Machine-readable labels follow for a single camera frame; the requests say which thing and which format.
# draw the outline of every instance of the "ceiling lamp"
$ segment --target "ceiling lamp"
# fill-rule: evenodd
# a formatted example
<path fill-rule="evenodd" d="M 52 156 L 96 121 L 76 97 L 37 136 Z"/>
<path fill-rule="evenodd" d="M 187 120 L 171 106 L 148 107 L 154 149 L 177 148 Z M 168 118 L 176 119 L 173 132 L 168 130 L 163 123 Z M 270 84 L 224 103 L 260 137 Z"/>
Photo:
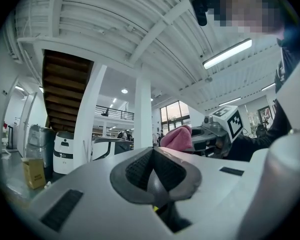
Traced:
<path fill-rule="evenodd" d="M 227 102 L 225 102 L 225 103 L 220 104 L 219 107 L 221 107 L 221 106 L 223 106 L 223 105 L 226 105 L 226 104 L 229 104 L 229 103 L 232 103 L 232 102 L 236 102 L 236 101 L 241 100 L 241 99 L 242 99 L 242 98 L 240 97 L 240 98 L 236 98 L 236 99 L 227 101 Z"/>
<path fill-rule="evenodd" d="M 212 58 L 208 59 L 203 63 L 203 66 L 206 70 L 210 69 L 211 67 L 217 65 L 220 62 L 223 62 L 224 60 L 250 48 L 252 46 L 252 40 L 250 38 L 243 40 L 228 49 L 220 52 L 216 56 L 213 56 Z"/>
<path fill-rule="evenodd" d="M 22 88 L 19 87 L 19 86 L 16 86 L 15 88 L 18 89 L 18 90 L 20 90 L 20 91 L 23 91 L 23 92 L 25 91 L 24 89 L 22 89 Z"/>
<path fill-rule="evenodd" d="M 265 90 L 267 90 L 267 89 L 269 89 L 269 88 L 271 88 L 271 87 L 273 87 L 275 85 L 276 85 L 276 83 L 270 84 L 269 86 L 263 88 L 261 91 L 265 91 Z"/>

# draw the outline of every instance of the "glass railing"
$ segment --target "glass railing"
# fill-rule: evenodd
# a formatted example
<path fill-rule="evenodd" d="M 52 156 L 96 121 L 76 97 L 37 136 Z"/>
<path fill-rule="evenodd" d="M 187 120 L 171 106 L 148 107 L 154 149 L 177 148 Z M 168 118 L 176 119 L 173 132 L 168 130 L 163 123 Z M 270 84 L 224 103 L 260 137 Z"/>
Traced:
<path fill-rule="evenodd" d="M 125 119 L 125 120 L 134 120 L 135 114 L 127 111 L 117 110 L 105 106 L 96 106 L 95 115 L 115 118 L 115 119 Z"/>

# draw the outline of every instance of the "balcony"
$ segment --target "balcony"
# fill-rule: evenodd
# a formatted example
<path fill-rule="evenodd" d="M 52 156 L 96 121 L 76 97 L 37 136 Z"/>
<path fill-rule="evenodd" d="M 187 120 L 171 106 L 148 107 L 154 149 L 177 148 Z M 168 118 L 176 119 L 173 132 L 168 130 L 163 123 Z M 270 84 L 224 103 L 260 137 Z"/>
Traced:
<path fill-rule="evenodd" d="M 105 106 L 96 106 L 94 116 L 105 121 L 117 120 L 133 123 L 135 114 L 127 111 L 117 110 Z"/>

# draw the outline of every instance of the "white ceiling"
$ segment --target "white ceiling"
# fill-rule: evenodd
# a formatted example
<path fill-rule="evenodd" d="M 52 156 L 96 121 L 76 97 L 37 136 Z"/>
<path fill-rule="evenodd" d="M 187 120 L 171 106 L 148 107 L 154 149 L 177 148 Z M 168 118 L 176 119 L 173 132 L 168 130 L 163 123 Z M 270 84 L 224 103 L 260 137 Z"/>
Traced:
<path fill-rule="evenodd" d="M 98 100 L 96 102 L 97 106 L 109 108 L 113 104 L 113 109 L 118 110 L 123 104 L 127 103 L 124 100 L 117 99 L 115 102 L 113 97 L 108 97 L 99 94 Z"/>
<path fill-rule="evenodd" d="M 110 98 L 134 102 L 135 77 L 141 72 L 152 90 L 163 91 L 161 99 L 172 97 L 201 112 L 238 97 L 242 102 L 259 98 L 261 89 L 274 82 L 281 59 L 276 38 L 220 27 L 212 15 L 207 18 L 208 25 L 200 27 L 188 0 L 22 0 L 15 29 L 9 30 L 30 54 L 21 59 L 39 82 L 39 55 L 31 45 L 49 41 L 56 49 L 62 44 L 92 52 L 108 65 L 100 93 Z M 203 68 L 204 61 L 246 38 L 252 38 L 251 48 Z M 129 94 L 122 96 L 122 88 Z"/>

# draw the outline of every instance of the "person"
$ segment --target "person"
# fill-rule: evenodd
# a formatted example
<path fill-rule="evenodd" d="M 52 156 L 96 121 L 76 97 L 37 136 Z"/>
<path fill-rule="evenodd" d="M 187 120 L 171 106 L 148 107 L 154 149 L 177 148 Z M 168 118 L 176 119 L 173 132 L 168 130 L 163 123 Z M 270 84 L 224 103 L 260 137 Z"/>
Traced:
<path fill-rule="evenodd" d="M 267 127 L 265 126 L 265 123 L 260 123 L 255 130 L 255 134 L 257 138 L 263 137 L 266 135 Z"/>
<path fill-rule="evenodd" d="M 132 141 L 132 135 L 130 134 L 130 131 L 126 130 L 126 140 L 128 142 L 131 142 Z"/>
<path fill-rule="evenodd" d="M 128 135 L 127 135 L 127 130 L 122 130 L 119 132 L 118 136 L 117 136 L 118 139 L 123 139 L 123 140 L 127 140 L 128 138 Z"/>
<path fill-rule="evenodd" d="M 101 116 L 108 117 L 109 116 L 109 108 L 107 108 L 105 113 L 102 113 Z"/>
<path fill-rule="evenodd" d="M 160 141 L 162 140 L 163 137 L 164 137 L 164 131 L 161 130 L 161 133 L 160 133 L 160 135 L 159 135 L 159 137 L 158 137 L 158 140 L 157 140 L 157 142 L 158 142 L 158 147 L 161 147 L 161 146 L 160 146 Z"/>
<path fill-rule="evenodd" d="M 203 0 L 205 8 L 213 11 L 222 26 L 243 27 L 251 33 L 270 34 L 277 37 L 281 48 L 281 61 L 275 76 L 276 92 L 286 82 L 300 61 L 300 19 L 286 0 Z M 250 161 L 253 153 L 269 148 L 278 138 L 286 135 L 291 126 L 278 103 L 273 124 L 265 136 L 249 138 L 240 135 L 232 144 L 225 159 Z"/>

